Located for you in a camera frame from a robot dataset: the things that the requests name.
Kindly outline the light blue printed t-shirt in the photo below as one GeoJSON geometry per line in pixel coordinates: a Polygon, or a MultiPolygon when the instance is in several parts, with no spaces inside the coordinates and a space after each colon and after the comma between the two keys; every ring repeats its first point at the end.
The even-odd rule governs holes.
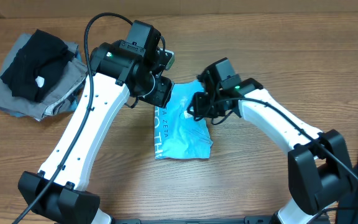
{"type": "Polygon", "coordinates": [[[187,112],[201,83],[176,84],[165,108],[154,109],[156,159],[209,159],[213,141],[205,120],[195,121],[187,112]]]}

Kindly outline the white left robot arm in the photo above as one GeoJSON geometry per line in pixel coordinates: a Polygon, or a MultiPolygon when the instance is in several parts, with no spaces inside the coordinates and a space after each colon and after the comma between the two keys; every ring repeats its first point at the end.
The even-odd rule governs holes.
{"type": "Polygon", "coordinates": [[[110,224],[100,197],[88,192],[91,170],[106,134],[129,98],[164,108],[173,82],[162,75],[174,61],[152,25],[132,21],[124,40],[86,51],[88,76],[77,109],[47,160],[18,183],[33,212],[56,223],[110,224]]]}

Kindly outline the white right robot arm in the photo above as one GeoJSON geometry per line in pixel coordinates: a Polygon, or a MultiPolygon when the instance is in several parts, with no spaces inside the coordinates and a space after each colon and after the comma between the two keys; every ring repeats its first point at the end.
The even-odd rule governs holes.
{"type": "Polygon", "coordinates": [[[303,122],[258,81],[242,80],[227,58],[206,67],[197,80],[204,90],[194,94],[187,109],[195,120],[226,120],[235,113],[286,155],[291,200],[271,223],[323,223],[329,206],[355,189],[346,142],[336,130],[323,132],[303,122]]]}

